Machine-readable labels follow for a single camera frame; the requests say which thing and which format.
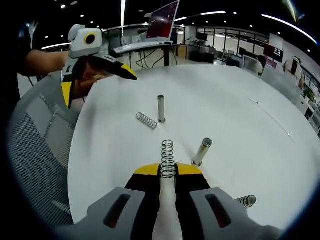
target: monitor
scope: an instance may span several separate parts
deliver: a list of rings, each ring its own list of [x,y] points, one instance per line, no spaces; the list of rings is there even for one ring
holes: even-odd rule
[[[172,2],[151,14],[146,41],[170,40],[180,1]]]
[[[284,59],[284,51],[269,44],[264,45],[263,54],[276,60],[279,63],[282,63]]]
[[[208,40],[208,34],[197,32],[196,33],[196,39],[207,41]]]

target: metal rod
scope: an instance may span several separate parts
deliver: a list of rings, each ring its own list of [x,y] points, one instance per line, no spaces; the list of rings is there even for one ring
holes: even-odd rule
[[[165,97],[163,95],[158,96],[158,122],[159,123],[164,123],[166,121],[165,118]]]
[[[210,138],[203,139],[201,146],[199,147],[199,150],[196,153],[195,157],[192,159],[191,163],[193,165],[196,165],[197,167],[200,167],[211,145],[212,140]]]

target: office desk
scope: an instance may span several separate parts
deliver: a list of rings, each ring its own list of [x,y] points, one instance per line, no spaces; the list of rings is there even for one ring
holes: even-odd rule
[[[99,81],[83,106],[68,167],[75,223],[136,169],[160,163],[163,140],[174,142],[176,162],[190,164],[203,138],[213,141],[200,167],[212,188],[234,198],[255,195],[248,215],[261,225],[285,228],[297,217],[318,181],[320,142],[289,100],[237,67],[180,65],[136,74],[138,81]],[[165,97],[166,122],[151,130],[136,113],[157,120],[158,95]]]

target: metal spring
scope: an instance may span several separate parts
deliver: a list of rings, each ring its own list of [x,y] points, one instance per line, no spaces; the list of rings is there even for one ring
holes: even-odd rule
[[[147,125],[151,129],[155,129],[157,127],[157,122],[156,121],[153,121],[151,118],[147,117],[146,115],[144,115],[141,112],[138,112],[135,115],[135,118],[138,119],[143,124]]]
[[[164,140],[162,142],[161,157],[161,177],[165,179],[173,178],[176,175],[173,141]]]
[[[251,208],[256,202],[257,198],[255,195],[244,196],[236,199],[246,208]]]

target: person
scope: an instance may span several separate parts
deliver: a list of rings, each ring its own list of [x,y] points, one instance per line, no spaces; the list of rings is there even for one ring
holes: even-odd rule
[[[10,93],[5,112],[9,115],[20,100],[18,73],[29,77],[48,75],[62,70],[69,57],[68,51],[43,52],[31,49],[30,37],[19,36],[19,30],[23,27],[24,22],[21,21],[19,25],[11,29],[9,40],[6,43],[9,47],[4,48],[7,56],[4,61],[5,69],[8,70],[5,72],[5,90]],[[76,98],[87,96],[93,84],[106,77],[104,72],[92,68],[88,63],[84,67],[83,78],[75,80],[74,96]]]
[[[282,68],[284,73],[293,81],[293,83],[302,89],[305,84],[305,76],[301,68],[300,58],[294,56],[292,59],[288,59],[282,65]]]

